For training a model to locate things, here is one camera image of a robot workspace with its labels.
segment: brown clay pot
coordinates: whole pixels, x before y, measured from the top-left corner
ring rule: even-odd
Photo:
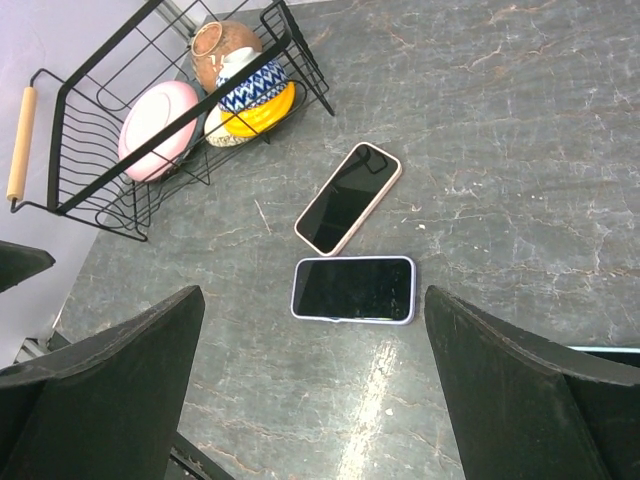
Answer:
[[[191,59],[196,78],[207,93],[216,88],[222,59],[241,47],[262,51],[260,38],[240,22],[211,22],[198,30],[191,42]]]

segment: pink bowl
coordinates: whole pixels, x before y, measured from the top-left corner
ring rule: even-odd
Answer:
[[[124,121],[118,142],[120,160],[197,103],[198,95],[193,87],[177,80],[164,82],[147,90]],[[125,170],[125,173],[137,182],[155,180],[187,148],[195,128],[196,120],[193,120]]]

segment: smartphone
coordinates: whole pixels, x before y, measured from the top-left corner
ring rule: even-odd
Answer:
[[[357,144],[295,223],[295,232],[323,257],[336,255],[402,173],[397,158]]]
[[[406,325],[416,266],[404,256],[306,258],[296,266],[291,313],[304,320]]]

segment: black phone screen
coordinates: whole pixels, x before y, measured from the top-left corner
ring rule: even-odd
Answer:
[[[413,270],[405,257],[303,260],[293,288],[293,314],[407,320],[413,314]]]
[[[332,252],[398,168],[384,152],[358,145],[298,220],[296,230],[320,252]]]

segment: blue patterned bowl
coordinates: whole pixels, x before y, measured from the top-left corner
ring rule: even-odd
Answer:
[[[228,81],[258,55],[260,54],[251,47],[239,48],[227,55],[222,60],[216,87]],[[223,97],[220,100],[220,110],[239,113],[263,105],[284,91],[288,79],[284,68],[276,60],[271,60]]]

